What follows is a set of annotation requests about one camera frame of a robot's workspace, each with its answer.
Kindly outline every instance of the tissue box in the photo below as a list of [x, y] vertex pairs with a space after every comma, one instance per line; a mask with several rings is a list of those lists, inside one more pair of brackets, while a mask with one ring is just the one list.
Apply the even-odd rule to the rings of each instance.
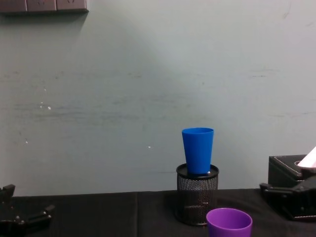
[[306, 155], [269, 157], [268, 183], [275, 187], [291, 188], [303, 181], [297, 165]]

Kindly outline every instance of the gray wall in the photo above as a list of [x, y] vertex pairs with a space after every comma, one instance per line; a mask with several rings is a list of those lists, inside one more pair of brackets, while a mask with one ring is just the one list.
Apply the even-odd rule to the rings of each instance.
[[0, 185], [170, 190], [181, 130], [216, 131], [220, 188], [316, 145], [314, 0], [91, 0], [0, 18]]

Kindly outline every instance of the black tablecloth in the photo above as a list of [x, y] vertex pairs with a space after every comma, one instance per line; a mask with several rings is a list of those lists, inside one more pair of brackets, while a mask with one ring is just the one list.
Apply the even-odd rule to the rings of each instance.
[[[316, 223], [288, 221], [261, 198], [259, 190], [218, 190], [219, 207], [243, 210], [253, 219], [253, 237], [315, 237]], [[56, 206], [49, 230], [30, 237], [206, 237], [207, 227], [192, 227], [173, 215], [175, 191], [120, 194], [15, 197], [26, 213]]]

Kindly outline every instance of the white tissue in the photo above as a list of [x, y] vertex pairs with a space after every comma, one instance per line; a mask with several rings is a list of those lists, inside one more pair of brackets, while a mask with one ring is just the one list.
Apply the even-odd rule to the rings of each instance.
[[312, 151], [309, 152], [307, 156], [301, 160], [301, 162], [298, 163], [298, 166], [308, 168], [316, 167], [316, 147], [312, 149]]

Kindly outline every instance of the black robotic claw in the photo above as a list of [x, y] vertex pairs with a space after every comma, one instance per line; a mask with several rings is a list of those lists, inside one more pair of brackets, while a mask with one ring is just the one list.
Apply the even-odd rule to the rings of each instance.
[[15, 186], [0, 189], [0, 236], [23, 236], [49, 226], [55, 209], [54, 205], [34, 215], [24, 215], [10, 205]]
[[316, 176], [302, 181], [293, 188], [260, 184], [267, 203], [294, 221], [316, 221]]

